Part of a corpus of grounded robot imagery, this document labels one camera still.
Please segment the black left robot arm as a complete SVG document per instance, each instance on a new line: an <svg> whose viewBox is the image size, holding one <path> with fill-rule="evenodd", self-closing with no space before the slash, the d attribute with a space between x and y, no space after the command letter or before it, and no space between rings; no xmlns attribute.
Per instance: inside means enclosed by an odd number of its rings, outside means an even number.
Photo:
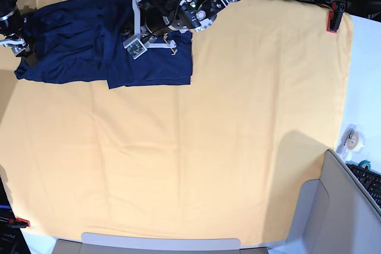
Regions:
<svg viewBox="0 0 381 254"><path fill-rule="evenodd" d="M149 49L169 49L177 53L172 32L199 32L209 28L217 14L240 0L132 0L133 22L126 26L123 42L133 59Z"/></svg>

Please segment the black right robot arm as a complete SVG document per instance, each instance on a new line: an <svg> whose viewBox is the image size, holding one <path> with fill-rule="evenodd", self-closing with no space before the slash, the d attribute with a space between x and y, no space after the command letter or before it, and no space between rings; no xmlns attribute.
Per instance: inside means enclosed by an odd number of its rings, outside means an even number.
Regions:
<svg viewBox="0 0 381 254"><path fill-rule="evenodd" d="M34 43L26 36L26 19L17 6L17 0L1 0L1 45L11 48L13 54L21 58L28 66L38 63Z"/></svg>

